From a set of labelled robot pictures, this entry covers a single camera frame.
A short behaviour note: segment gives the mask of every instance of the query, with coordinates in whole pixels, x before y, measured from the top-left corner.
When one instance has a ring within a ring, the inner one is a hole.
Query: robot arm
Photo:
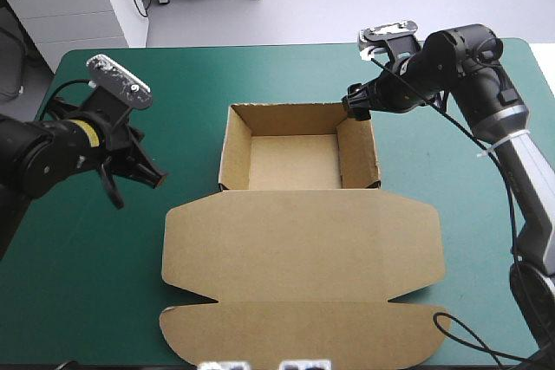
[[[454,97],[474,137],[491,145],[526,221],[511,290],[540,348],[547,348],[555,334],[555,173],[534,144],[528,108],[499,62],[503,43],[476,24],[435,32],[421,47],[416,29],[406,21],[361,31],[362,58],[386,52],[389,71],[350,86],[343,105],[350,117],[367,120],[371,110],[405,113],[431,102],[445,107],[447,94]]]
[[[140,146],[144,135],[128,124],[134,109],[152,104],[150,88],[105,55],[87,66],[94,90],[80,106],[54,99],[49,112],[55,120],[49,121],[0,115],[0,259],[31,200],[67,177],[96,170],[121,208],[114,175],[152,188],[167,175]]]

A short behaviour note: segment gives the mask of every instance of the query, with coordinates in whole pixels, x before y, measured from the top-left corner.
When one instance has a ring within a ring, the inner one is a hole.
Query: white cable tie
[[[495,142],[493,145],[489,146],[487,149],[483,150],[482,152],[478,153],[476,156],[478,158],[483,158],[484,156],[487,156],[489,153],[492,153],[493,151],[495,151],[496,148],[498,148],[499,146],[503,145],[504,143],[508,142],[509,140],[513,140],[518,138],[519,136],[522,136],[523,134],[529,134],[530,131],[528,129],[522,129],[522,130],[518,130],[517,132],[508,134],[507,136],[505,136],[503,139],[498,140],[497,142]]]

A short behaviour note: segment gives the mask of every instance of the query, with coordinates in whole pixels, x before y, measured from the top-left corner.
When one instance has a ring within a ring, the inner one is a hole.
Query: cardboard box flap
[[[160,327],[173,351],[194,365],[245,360],[270,370],[282,360],[329,359],[342,370],[388,370],[421,363],[440,346],[443,335],[432,322],[438,311],[365,302],[223,302],[167,309]]]
[[[251,129],[229,108],[225,129],[225,146],[219,164],[219,183],[232,189],[249,186],[251,169]]]
[[[256,136],[335,134],[347,117],[341,103],[234,104],[232,109]]]
[[[370,121],[346,119],[337,126],[343,188],[378,188],[380,168]]]
[[[370,121],[341,103],[230,106],[219,170],[226,190],[379,187]]]
[[[164,281],[219,301],[385,302],[445,273],[436,210],[380,190],[225,191],[166,220]]]

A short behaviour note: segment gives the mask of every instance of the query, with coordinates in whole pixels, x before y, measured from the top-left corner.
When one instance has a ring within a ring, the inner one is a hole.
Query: desk drawer
[[[123,36],[114,12],[33,17],[21,22],[35,43]]]
[[[80,41],[38,43],[36,45],[52,71],[56,71],[63,56],[75,49],[127,48],[123,36],[116,38],[83,39]]]
[[[8,0],[19,19],[112,10],[109,0]]]

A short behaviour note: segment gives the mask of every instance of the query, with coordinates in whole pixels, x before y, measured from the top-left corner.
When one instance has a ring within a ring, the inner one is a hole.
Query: yellow band
[[[83,120],[68,120],[68,121],[80,127],[81,130],[87,135],[88,142],[90,143],[90,147],[100,146],[101,141],[98,138],[98,134],[96,134],[96,131],[93,129],[93,127],[90,126],[86,121],[83,121]]]

